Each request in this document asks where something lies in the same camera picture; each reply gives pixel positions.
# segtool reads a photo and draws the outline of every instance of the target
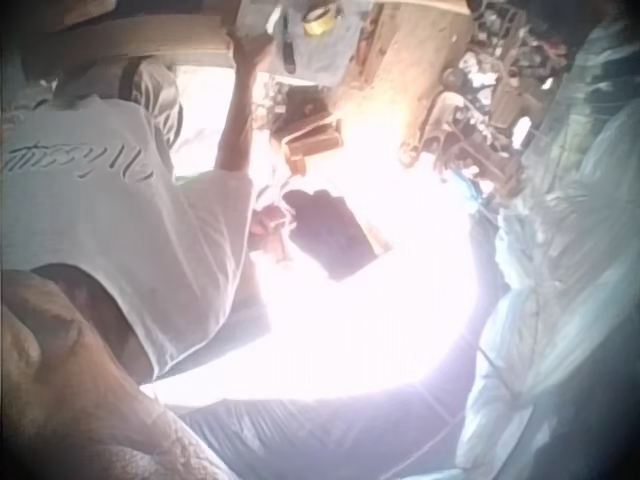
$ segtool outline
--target man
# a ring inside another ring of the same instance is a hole
[[[252,211],[251,93],[272,39],[232,36],[236,81],[213,170],[175,185],[169,70],[114,61],[61,79],[3,151],[3,268],[54,283],[137,382],[216,333]]]

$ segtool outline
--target hand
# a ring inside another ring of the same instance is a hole
[[[230,31],[233,42],[233,60],[236,70],[255,74],[264,70],[275,53],[275,42],[268,33],[253,36],[240,36]]]

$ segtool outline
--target white t-shirt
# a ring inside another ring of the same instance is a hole
[[[2,260],[5,269],[64,263],[92,275],[159,375],[229,313],[253,186],[219,170],[175,185],[151,125],[139,106],[97,97],[30,114],[3,146]]]

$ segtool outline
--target yellow tape roll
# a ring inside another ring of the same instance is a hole
[[[323,35],[336,25],[336,5],[313,8],[302,18],[304,31],[311,37]]]

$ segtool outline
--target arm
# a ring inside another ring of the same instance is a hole
[[[236,80],[215,167],[229,172],[246,172],[249,168],[252,127],[252,92],[258,69],[271,56],[273,38],[268,34],[252,38],[231,35]]]

